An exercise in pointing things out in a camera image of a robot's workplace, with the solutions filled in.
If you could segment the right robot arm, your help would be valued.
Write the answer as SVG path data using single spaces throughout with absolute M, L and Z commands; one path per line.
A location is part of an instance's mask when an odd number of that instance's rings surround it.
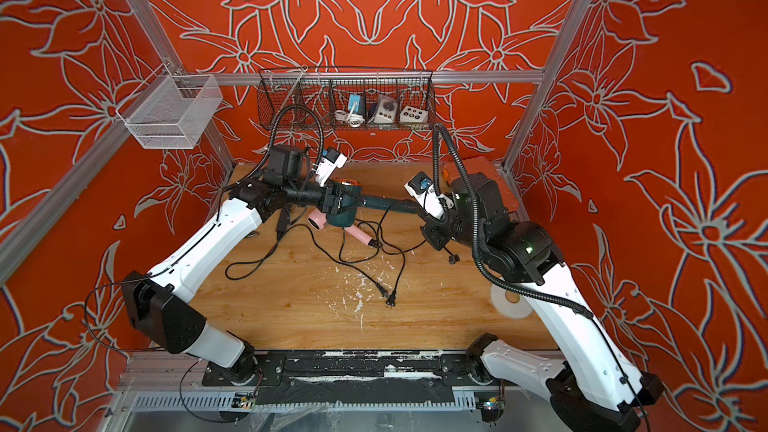
M 437 177 L 442 149 L 459 174 L 447 193 Z M 420 173 L 405 186 L 420 208 L 426 242 L 436 250 L 450 242 L 469 247 L 480 274 L 528 303 L 564 355 L 552 365 L 486 333 L 467 351 L 481 372 L 548 401 L 572 431 L 649 426 L 647 409 L 662 396 L 662 381 L 641 371 L 608 336 L 552 237 L 534 222 L 511 219 L 498 184 L 468 172 L 441 124 L 432 129 L 432 165 L 434 175 Z

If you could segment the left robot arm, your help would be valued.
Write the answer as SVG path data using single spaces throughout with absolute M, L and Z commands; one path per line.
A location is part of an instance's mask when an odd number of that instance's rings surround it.
M 287 205 L 346 212 L 358 194 L 333 182 L 346 158 L 323 144 L 309 160 L 300 149 L 279 148 L 273 140 L 257 165 L 225 187 L 228 197 L 213 217 L 179 249 L 146 273 L 131 272 L 109 283 L 119 288 L 130 325 L 171 354 L 188 354 L 234 373 L 243 381 L 255 362 L 251 345 L 212 325 L 191 302 L 203 282 L 248 234 Z

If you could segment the dark green hair dryer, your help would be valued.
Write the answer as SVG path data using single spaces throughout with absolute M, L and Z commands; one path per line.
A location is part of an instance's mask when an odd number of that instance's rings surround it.
M 336 227 L 352 226 L 360 208 L 413 215 L 418 213 L 414 201 L 365 195 L 361 185 L 355 181 L 329 181 L 326 184 L 326 192 L 323 203 L 326 219 Z

